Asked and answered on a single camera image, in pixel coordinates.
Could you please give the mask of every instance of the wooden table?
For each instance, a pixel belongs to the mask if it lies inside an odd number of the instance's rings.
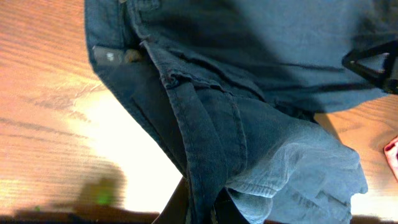
[[[67,208],[109,191],[116,206],[160,212],[179,182],[91,71],[83,29],[83,0],[0,1],[0,214]],[[369,193],[354,196],[354,214],[398,220],[398,183],[382,152],[398,134],[397,102],[318,116],[361,155]]]

